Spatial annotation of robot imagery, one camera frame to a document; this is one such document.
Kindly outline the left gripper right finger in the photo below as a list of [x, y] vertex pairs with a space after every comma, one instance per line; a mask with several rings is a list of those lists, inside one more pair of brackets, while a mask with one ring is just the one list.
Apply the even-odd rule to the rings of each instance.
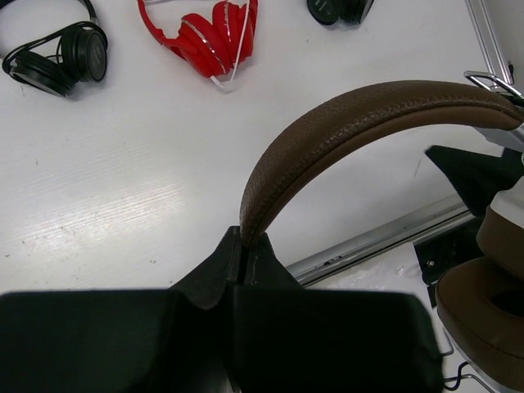
[[233, 290], [232, 369], [243, 392], [440, 392], [442, 355], [414, 295], [303, 288], [262, 237]]

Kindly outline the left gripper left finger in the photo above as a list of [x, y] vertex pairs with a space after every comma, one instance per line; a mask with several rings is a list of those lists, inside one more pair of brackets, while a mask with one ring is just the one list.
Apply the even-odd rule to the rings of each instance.
[[220, 301], [239, 259], [231, 227], [166, 289], [1, 298], [4, 392], [230, 392]]

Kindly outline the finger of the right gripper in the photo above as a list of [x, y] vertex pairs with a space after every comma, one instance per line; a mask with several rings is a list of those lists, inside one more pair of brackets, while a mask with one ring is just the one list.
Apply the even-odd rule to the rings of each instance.
[[523, 155], [511, 149], [505, 149], [501, 156], [488, 156], [435, 145], [425, 155], [477, 218], [485, 216], [497, 192], [512, 188], [523, 176]]

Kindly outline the brown silver headphones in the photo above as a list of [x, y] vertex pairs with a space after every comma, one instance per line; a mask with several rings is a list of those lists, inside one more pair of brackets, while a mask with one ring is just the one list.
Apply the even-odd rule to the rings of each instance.
[[[374, 84], [324, 102], [289, 125], [256, 164], [240, 209], [242, 243], [253, 245], [311, 180], [350, 153], [394, 133], [433, 124], [470, 126], [523, 149], [523, 96], [489, 73], [457, 84]], [[523, 389], [523, 176], [497, 192], [477, 233], [483, 256], [446, 272], [436, 308], [454, 345], [501, 391]]]

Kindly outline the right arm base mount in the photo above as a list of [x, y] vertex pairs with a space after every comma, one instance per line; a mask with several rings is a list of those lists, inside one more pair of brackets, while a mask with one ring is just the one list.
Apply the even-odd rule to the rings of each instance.
[[481, 218], [475, 218], [415, 245], [422, 281], [427, 286], [433, 309], [436, 308], [436, 283], [440, 277], [456, 266], [483, 256], [476, 240], [481, 223]]

